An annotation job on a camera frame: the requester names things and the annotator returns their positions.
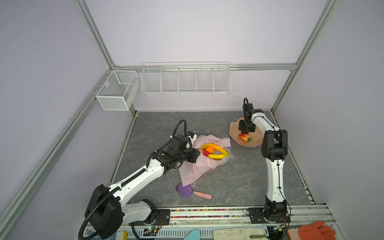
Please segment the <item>red yellow peach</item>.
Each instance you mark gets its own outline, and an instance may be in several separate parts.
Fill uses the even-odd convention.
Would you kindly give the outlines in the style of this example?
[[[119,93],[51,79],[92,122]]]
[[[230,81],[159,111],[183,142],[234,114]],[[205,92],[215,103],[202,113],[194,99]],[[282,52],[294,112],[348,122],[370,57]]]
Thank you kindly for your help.
[[[252,141],[251,136],[248,135],[248,134],[243,134],[243,133],[241,133],[241,134],[239,134],[239,138],[240,138],[240,140],[242,140],[242,141],[245,142],[245,143],[249,143],[249,142]]]

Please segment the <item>small red peach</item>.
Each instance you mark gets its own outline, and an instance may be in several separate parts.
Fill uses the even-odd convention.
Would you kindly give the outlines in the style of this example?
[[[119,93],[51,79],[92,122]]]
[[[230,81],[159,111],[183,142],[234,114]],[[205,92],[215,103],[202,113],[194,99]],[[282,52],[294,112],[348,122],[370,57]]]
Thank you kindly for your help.
[[[205,157],[208,157],[210,155],[210,153],[206,150],[203,150],[202,153]]]

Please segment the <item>pink plastic bag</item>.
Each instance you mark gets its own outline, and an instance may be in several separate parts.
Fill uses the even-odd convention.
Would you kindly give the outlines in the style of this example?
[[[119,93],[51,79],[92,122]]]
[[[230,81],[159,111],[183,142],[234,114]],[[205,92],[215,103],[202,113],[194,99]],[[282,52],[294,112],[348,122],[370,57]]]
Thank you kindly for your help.
[[[198,136],[193,147],[198,149],[204,144],[216,144],[223,148],[229,153],[229,156],[224,157],[221,160],[214,160],[204,156],[202,153],[197,158],[196,163],[184,162],[179,168],[181,182],[183,186],[191,185],[196,182],[203,174],[216,169],[217,167],[225,164],[230,158],[233,157],[231,154],[231,141],[230,138],[217,138],[213,135],[201,135]]]

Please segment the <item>yellow green banana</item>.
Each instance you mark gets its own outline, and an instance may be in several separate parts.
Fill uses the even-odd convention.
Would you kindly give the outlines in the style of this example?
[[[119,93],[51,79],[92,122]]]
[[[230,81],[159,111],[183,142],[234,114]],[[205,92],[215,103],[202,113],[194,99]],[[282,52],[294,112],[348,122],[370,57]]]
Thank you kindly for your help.
[[[227,157],[227,155],[225,155],[225,154],[209,154],[209,155],[207,155],[207,157],[210,159],[213,159],[213,160],[221,160],[221,159]]]
[[[230,154],[223,148],[219,147],[218,145],[215,145],[215,144],[204,144],[202,147],[201,147],[201,150],[205,150],[206,148],[208,147],[212,147],[215,151],[218,151],[220,152],[222,155],[224,156],[229,156]]]

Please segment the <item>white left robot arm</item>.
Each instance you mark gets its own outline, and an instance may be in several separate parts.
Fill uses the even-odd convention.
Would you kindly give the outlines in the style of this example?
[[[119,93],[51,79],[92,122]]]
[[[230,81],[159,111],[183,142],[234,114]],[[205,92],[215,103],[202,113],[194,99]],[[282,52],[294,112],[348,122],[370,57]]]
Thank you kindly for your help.
[[[153,151],[146,164],[125,179],[110,186],[99,185],[93,191],[81,224],[78,239],[91,240],[111,237],[122,225],[135,222],[152,223],[157,207],[144,199],[131,204],[130,200],[149,183],[183,163],[195,163],[200,151],[193,147],[197,135],[184,130],[182,135],[174,129],[170,139]]]

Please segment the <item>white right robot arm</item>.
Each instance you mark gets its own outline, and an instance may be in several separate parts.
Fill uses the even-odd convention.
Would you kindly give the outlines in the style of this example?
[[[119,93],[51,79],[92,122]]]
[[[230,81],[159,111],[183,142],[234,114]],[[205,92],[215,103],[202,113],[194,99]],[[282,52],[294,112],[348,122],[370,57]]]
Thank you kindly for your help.
[[[250,209],[251,219],[256,215],[268,223],[290,223],[291,212],[284,194],[283,168],[288,154],[288,132],[275,126],[260,109],[255,109],[247,98],[243,101],[243,119],[239,130],[243,134],[260,130],[264,136],[261,153],[267,164],[268,188],[262,210]]]

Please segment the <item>purple pink spatula brush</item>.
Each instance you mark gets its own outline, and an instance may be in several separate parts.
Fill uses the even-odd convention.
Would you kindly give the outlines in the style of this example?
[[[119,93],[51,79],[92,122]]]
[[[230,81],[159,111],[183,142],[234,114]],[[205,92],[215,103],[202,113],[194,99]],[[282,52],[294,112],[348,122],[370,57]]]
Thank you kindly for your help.
[[[212,199],[212,195],[194,191],[191,185],[185,185],[184,186],[182,183],[180,183],[176,186],[176,191],[180,196],[182,196],[184,198],[189,198],[190,196],[195,195],[195,196],[198,196],[200,198],[207,199],[207,200]]]

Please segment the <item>beige cloth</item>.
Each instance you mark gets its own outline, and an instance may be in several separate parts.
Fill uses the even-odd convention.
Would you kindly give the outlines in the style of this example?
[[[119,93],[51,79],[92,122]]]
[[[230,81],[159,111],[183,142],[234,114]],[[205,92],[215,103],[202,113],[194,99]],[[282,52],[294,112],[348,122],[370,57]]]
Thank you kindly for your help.
[[[267,232],[262,228],[234,228],[214,230],[214,240],[268,240]]]

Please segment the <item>orange rubber glove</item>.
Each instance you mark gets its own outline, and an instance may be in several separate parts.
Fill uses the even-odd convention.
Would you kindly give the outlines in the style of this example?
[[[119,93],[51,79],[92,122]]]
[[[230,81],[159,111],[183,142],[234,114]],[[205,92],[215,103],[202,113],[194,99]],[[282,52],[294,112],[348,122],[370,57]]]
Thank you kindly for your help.
[[[288,230],[290,240],[335,240],[336,232],[325,222],[315,222]]]

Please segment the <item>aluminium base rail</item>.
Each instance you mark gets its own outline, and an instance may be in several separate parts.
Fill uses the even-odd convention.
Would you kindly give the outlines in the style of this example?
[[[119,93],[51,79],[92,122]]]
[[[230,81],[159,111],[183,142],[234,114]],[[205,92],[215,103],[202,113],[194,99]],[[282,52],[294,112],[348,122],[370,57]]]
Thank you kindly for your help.
[[[266,221],[252,212],[253,206],[215,206],[215,207],[159,207],[154,221],[164,228],[181,227],[253,227],[277,226],[286,224],[289,227],[308,225],[314,222],[325,222],[335,225],[331,211],[326,205],[291,206],[288,209],[288,220],[281,217]]]

